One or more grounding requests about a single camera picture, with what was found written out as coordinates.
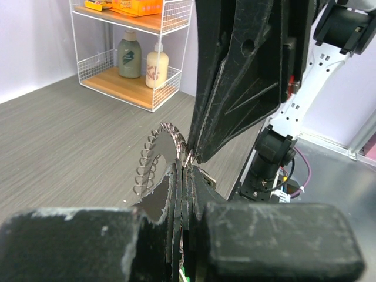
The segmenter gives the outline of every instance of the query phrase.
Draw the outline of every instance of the gray wood grain table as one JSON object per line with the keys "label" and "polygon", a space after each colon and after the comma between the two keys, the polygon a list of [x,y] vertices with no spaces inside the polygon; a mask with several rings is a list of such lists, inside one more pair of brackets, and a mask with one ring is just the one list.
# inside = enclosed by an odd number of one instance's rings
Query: gray wood grain table
{"label": "gray wood grain table", "polygon": [[[172,122],[187,136],[193,106],[194,97],[178,93],[149,113],[84,88],[76,77],[1,104],[0,222],[33,207],[132,205],[135,170],[150,131]],[[223,196],[259,128],[204,164]]]}

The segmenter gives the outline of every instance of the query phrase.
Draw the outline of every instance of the pink object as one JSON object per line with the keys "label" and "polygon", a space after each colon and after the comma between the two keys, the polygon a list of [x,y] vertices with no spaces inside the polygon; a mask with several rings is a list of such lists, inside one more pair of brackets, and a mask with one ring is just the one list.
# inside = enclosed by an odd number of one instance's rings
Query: pink object
{"label": "pink object", "polygon": [[376,134],[364,145],[364,154],[366,157],[376,160]]}

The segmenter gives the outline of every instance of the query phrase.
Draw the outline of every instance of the orange package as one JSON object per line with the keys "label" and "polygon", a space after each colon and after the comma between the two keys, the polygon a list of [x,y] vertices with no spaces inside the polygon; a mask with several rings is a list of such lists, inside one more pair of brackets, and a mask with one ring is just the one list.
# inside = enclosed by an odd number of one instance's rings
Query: orange package
{"label": "orange package", "polygon": [[112,0],[112,11],[127,16],[162,13],[163,0]]}

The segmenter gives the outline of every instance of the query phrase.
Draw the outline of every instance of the bottle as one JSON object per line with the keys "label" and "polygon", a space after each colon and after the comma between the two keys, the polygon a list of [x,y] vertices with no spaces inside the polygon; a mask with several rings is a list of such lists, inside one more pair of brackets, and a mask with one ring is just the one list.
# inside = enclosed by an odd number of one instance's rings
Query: bottle
{"label": "bottle", "polygon": [[141,46],[135,31],[126,30],[117,47],[119,75],[125,78],[141,76]]}
{"label": "bottle", "polygon": [[163,44],[157,42],[154,51],[146,57],[146,85],[150,88],[159,87],[167,80],[169,57],[163,51]]}

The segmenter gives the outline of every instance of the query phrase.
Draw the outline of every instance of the wire shelf rack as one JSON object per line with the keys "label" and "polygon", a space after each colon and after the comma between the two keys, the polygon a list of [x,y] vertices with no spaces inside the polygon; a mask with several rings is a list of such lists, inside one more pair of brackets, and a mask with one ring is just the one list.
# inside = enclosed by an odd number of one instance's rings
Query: wire shelf rack
{"label": "wire shelf rack", "polygon": [[[193,0],[164,0],[162,13],[138,18],[124,16],[112,11],[99,12],[90,10],[84,7],[84,0],[70,0],[70,9],[75,38],[78,77],[81,85],[151,112],[156,111],[179,91],[188,40],[189,29],[187,27],[190,24]],[[79,26],[82,26],[80,18],[86,18],[85,21],[94,19],[97,20],[96,22],[102,22],[104,26],[103,28],[95,28],[94,33],[91,33],[95,34],[95,36],[88,37],[87,35],[82,35],[82,30],[79,30]],[[146,59],[142,60],[142,76],[140,78],[128,79],[119,75],[117,68],[118,55],[114,47],[115,42],[112,39],[114,35],[113,25],[155,35],[159,43],[162,43],[163,36],[186,28],[185,45],[182,44],[180,46],[184,50],[183,56],[179,57],[181,62],[174,62],[174,67],[168,67],[167,80],[162,85],[153,89],[146,86]],[[84,44],[82,42],[78,44],[80,35],[78,34],[79,32],[76,32],[77,30],[81,31],[81,37],[85,37]],[[98,45],[98,42],[85,42],[87,38],[94,38],[93,40],[96,39],[97,41],[103,38],[104,42],[99,42],[99,45],[105,46],[104,51],[103,48],[102,50],[96,50],[93,46],[88,47],[87,45],[91,43]]]}

